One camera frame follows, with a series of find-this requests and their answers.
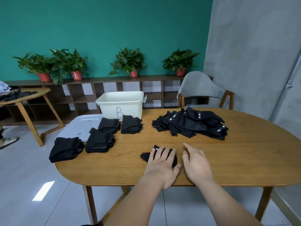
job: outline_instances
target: oval wooden table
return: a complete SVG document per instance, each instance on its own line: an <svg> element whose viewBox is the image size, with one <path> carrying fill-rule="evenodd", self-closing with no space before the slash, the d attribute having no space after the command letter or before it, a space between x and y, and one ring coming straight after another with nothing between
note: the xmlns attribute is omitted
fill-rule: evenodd
<svg viewBox="0 0 301 226"><path fill-rule="evenodd" d="M229 128L226 140L212 139L201 134L192 138L169 131L158 132L152 120L165 115L168 109L144 109L143 130L134 135L115 134L114 147L107 153L84 150L76 159L55 163L66 179L83 185L91 223L97 223L91 186L121 186L124 194L103 217L104 224L110 214L144 174L146 162L140 158L153 146L176 148L178 163L183 165L183 142L201 149L208 158L215 181L221 186L262 186L263 194L255 217L261 220L268 205L273 186L301 182L301 141L283 128L262 118L239 111L212 108ZM185 168L173 186L193 186Z"/></svg>
<svg viewBox="0 0 301 226"><path fill-rule="evenodd" d="M44 146L45 136L49 133L52 133L52 132L64 127L64 124L63 124L62 120L60 119L60 117L58 116L58 114L56 113L52 104L50 103L50 101L47 98L46 94L50 91L49 88L23 88L23 89L21 89L21 92L24 92L24 91L37 91L37 93L28 95L28 96L25 96L22 98L18 98L15 100L11 100L11 101L0 101L0 105L9 105L9 104L16 103L16 105L18 106L22 116L24 117L29 129L33 133L33 136L36 138L36 141L38 142L39 146L42 147L42 146ZM50 129L47 132L44 132L41 135L39 135L39 133L37 132L35 126L33 125L32 121L31 121L30 117L28 116L28 113L26 112L22 102L28 101L30 99L38 98L41 96L44 97L45 101L47 102L50 109L54 113L55 117L57 118L57 120L59 122L59 126L53 128L53 129Z"/></svg>

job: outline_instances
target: foot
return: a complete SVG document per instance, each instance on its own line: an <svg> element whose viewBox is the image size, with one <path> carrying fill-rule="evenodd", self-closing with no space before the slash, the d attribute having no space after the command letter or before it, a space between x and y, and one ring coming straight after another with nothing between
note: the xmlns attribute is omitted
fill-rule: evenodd
<svg viewBox="0 0 301 226"><path fill-rule="evenodd" d="M20 137L0 139L0 150L18 141Z"/></svg>

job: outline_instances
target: gray chair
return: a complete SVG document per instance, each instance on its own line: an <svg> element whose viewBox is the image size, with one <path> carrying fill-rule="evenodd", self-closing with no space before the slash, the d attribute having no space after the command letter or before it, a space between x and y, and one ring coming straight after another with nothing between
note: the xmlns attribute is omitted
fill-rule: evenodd
<svg viewBox="0 0 301 226"><path fill-rule="evenodd" d="M192 71L186 74L179 88L177 99L179 108L185 107L187 97L212 97L221 100L219 107L222 108L227 96L230 96L229 109L233 110L234 93L216 86L208 75L201 71ZM209 105L191 105L192 108L210 108Z"/></svg>

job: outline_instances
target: metal pipe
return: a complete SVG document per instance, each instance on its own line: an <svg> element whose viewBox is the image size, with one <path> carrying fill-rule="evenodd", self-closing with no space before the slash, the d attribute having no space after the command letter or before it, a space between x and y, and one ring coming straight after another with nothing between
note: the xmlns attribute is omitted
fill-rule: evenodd
<svg viewBox="0 0 301 226"><path fill-rule="evenodd" d="M272 114L270 116L269 121L271 121L271 122L275 121L276 116L277 116L277 114L279 112L280 106L282 105L282 103L283 103L283 101L285 99L285 96L286 96L286 94L288 92L288 89L290 89L290 88L293 87L292 82L293 82L293 80L294 80L294 78L295 78L295 76L297 74L297 71L298 71L300 63L301 63L301 50L300 50L300 53L299 53L299 57L296 60L295 65L294 65L294 67L293 67L290 75L288 76L288 80L287 80L287 82L284 85L284 88L283 88L283 90L281 92L281 95L280 95L280 97L279 97L279 99L278 99L278 101L276 103L276 106L275 106L275 108L274 108L274 110L273 110L273 112L272 112Z"/></svg>

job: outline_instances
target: tabletop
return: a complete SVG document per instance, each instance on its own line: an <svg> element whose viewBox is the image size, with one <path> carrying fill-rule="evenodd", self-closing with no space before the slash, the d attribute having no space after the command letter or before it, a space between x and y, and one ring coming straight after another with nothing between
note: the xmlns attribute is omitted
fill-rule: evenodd
<svg viewBox="0 0 301 226"><path fill-rule="evenodd" d="M153 146L176 149L183 165L183 142L204 151L215 181L222 186L282 186L301 182L301 141L285 129L262 118L228 109L212 108L229 128L225 140L197 134L192 138L169 131L158 132L152 120L168 109L144 109L143 130L137 134L115 136L107 153L85 150L77 158L55 163L66 179L87 186L135 185L144 174L146 162L140 158ZM173 186L193 186L182 167Z"/></svg>
<svg viewBox="0 0 301 226"><path fill-rule="evenodd" d="M23 89L21 89L21 92L25 92L25 91L37 91L37 93L22 97L22 98L17 98L15 100L11 100L11 101L0 101L0 105L7 105L7 104L23 102L23 101L27 101L30 99L38 98L44 94L47 94L50 91L50 89L49 88L23 88Z"/></svg>

